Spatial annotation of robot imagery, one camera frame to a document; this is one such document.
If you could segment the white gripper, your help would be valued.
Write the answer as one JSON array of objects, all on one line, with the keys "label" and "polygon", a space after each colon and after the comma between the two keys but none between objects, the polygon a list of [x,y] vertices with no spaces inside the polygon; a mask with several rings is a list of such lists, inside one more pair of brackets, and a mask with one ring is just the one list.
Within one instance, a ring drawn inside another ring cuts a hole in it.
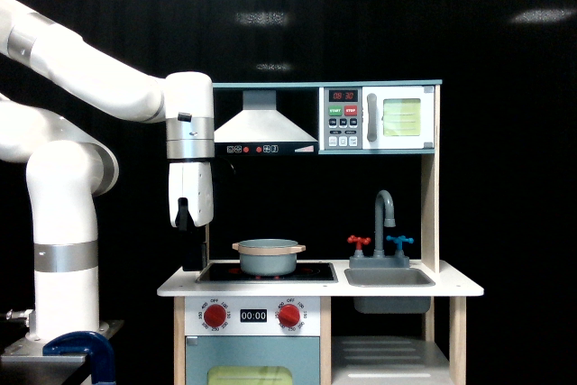
[{"label": "white gripper", "polygon": [[213,220],[213,182],[209,162],[172,162],[169,165],[169,220],[187,231]]}]

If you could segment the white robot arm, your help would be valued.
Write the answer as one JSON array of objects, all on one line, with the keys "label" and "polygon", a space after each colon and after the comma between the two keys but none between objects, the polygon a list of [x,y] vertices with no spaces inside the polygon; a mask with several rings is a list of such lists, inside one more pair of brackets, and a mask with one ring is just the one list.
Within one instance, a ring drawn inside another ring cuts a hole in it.
[{"label": "white robot arm", "polygon": [[[16,0],[1,0],[1,52],[106,114],[165,123],[170,222],[186,231],[212,221],[214,99],[208,75],[147,75]],[[61,115],[3,98],[1,158],[26,167],[34,246],[31,338],[48,342],[96,331],[94,199],[116,183],[116,157]]]}]

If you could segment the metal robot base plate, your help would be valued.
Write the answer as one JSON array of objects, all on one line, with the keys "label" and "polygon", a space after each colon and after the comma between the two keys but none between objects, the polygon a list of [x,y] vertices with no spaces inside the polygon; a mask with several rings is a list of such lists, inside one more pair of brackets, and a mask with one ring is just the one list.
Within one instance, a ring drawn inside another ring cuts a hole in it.
[{"label": "metal robot base plate", "polygon": [[77,331],[43,342],[26,335],[1,352],[3,384],[115,384],[110,339],[123,320],[109,320],[96,331]]}]

